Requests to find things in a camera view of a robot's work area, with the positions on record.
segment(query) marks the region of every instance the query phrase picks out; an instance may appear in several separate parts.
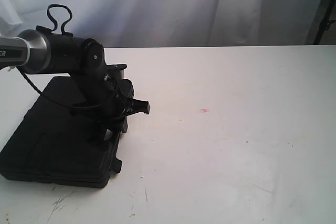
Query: black case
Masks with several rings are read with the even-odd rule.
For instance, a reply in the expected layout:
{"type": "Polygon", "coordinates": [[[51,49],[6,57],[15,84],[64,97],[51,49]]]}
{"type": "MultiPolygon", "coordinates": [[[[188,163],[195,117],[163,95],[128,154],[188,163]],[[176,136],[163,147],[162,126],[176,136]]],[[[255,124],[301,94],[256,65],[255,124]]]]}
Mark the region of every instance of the black case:
{"type": "MultiPolygon", "coordinates": [[[[63,104],[84,102],[70,77],[54,77],[43,94],[63,104]]],[[[7,179],[104,187],[116,158],[120,132],[104,141],[106,129],[92,119],[71,116],[67,108],[39,97],[0,153],[7,179]]]]}

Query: white backdrop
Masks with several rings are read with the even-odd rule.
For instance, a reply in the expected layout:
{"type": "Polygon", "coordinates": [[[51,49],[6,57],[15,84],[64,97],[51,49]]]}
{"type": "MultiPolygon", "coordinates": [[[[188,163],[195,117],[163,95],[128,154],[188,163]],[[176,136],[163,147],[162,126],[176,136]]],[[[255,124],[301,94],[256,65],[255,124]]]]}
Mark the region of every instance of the white backdrop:
{"type": "MultiPolygon", "coordinates": [[[[0,0],[0,33],[52,27],[51,3],[74,13],[67,30],[106,47],[295,45],[320,0],[0,0]]],[[[64,11],[53,10],[59,19],[64,11]]]]}

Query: white tabletop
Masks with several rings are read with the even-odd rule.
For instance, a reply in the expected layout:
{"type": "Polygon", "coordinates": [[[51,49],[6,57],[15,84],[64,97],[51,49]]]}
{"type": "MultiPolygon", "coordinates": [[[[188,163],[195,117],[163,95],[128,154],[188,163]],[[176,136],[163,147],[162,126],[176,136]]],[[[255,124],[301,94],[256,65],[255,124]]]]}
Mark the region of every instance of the white tabletop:
{"type": "MultiPolygon", "coordinates": [[[[0,223],[334,223],[336,46],[106,49],[135,98],[104,189],[0,177],[0,223]]],[[[51,76],[32,76],[43,88],[51,76]]],[[[37,98],[0,71],[0,149],[37,98]]]]}

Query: white table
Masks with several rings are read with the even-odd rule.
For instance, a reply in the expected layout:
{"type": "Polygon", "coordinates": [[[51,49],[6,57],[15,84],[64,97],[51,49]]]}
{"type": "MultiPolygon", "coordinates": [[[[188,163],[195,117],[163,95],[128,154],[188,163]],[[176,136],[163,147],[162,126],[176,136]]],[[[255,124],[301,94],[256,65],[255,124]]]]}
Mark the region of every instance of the white table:
{"type": "MultiPolygon", "coordinates": [[[[336,46],[106,49],[151,114],[102,190],[0,177],[0,223],[335,223],[336,46]]],[[[43,88],[51,76],[33,76],[43,88]]],[[[0,149],[37,93],[0,71],[0,149]]]]}

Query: black plastic case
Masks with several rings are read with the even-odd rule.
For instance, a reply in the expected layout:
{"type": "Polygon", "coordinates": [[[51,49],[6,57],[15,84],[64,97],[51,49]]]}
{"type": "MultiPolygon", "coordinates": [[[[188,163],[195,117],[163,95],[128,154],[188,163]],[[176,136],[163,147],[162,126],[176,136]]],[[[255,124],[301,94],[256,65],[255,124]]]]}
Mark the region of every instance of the black plastic case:
{"type": "MultiPolygon", "coordinates": [[[[63,104],[85,101],[70,77],[54,77],[43,93],[63,104]]],[[[7,179],[104,187],[116,158],[120,132],[104,141],[106,129],[84,116],[39,97],[0,153],[7,179]]]]}

